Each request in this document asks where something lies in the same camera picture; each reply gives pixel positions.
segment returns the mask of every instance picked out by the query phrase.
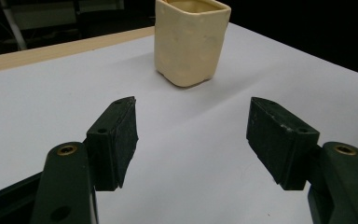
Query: ceramic cup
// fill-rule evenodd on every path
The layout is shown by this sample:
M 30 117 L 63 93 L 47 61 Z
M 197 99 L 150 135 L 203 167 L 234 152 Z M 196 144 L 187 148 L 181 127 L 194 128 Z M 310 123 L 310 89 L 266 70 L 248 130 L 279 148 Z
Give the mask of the ceramic cup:
M 214 0 L 156 0 L 156 69 L 180 87 L 212 78 L 230 14 Z

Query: white surface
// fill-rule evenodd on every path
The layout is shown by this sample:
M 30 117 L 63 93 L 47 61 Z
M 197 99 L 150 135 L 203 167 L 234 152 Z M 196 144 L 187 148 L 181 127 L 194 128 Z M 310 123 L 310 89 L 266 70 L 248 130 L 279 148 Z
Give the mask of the white surface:
M 311 223 L 309 186 L 283 191 L 248 146 L 250 99 L 358 147 L 358 74 L 230 24 L 214 78 L 181 89 L 155 71 L 153 39 L 1 71 L 0 189 L 133 95 L 140 140 L 124 188 L 97 194 L 101 223 Z

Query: screw hole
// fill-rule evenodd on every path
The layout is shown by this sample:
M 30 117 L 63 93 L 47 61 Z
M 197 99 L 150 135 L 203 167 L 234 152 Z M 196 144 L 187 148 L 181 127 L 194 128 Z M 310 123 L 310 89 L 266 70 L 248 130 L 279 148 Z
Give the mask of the screw hole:
M 345 155 L 349 155 L 349 156 L 356 155 L 356 151 L 350 147 L 338 146 L 338 147 L 335 147 L 335 150 L 341 154 L 345 154 Z
M 62 206 L 57 208 L 50 214 L 50 219 L 53 222 L 59 222 L 66 219 L 70 213 L 71 208 L 69 206 Z
M 64 146 L 58 149 L 57 154 L 60 156 L 67 156 L 74 153 L 77 150 L 76 146 Z
M 107 130 L 106 129 L 98 129 L 98 133 L 106 133 Z

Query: black plastic part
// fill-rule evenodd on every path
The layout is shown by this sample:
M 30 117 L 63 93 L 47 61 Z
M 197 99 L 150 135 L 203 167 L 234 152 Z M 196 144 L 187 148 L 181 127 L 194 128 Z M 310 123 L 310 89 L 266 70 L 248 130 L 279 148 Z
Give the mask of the black plastic part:
M 53 148 L 37 191 L 32 224 L 97 223 L 87 150 L 71 142 Z
M 246 138 L 277 184 L 285 190 L 304 188 L 318 131 L 277 103 L 252 97 Z
M 135 98 L 113 102 L 87 132 L 89 156 L 95 161 L 95 189 L 122 188 L 138 141 Z
M 314 224 L 329 223 L 331 214 L 334 210 L 333 199 L 330 195 L 320 193 L 311 186 L 308 193 L 308 203 L 310 205 L 310 213 Z
M 325 143 L 321 167 L 335 205 L 329 223 L 358 223 L 358 148 Z
M 41 173 L 0 190 L 0 224 L 29 223 Z

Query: chair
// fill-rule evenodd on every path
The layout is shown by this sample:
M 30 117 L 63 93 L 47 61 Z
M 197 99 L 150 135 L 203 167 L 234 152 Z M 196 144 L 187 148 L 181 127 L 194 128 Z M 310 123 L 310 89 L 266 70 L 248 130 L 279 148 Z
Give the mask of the chair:
M 153 26 L 153 21 L 146 12 L 139 8 L 109 8 L 85 10 L 85 4 L 91 0 L 74 0 L 76 21 L 81 38 L 90 38 L 99 35 L 109 35 L 134 29 Z

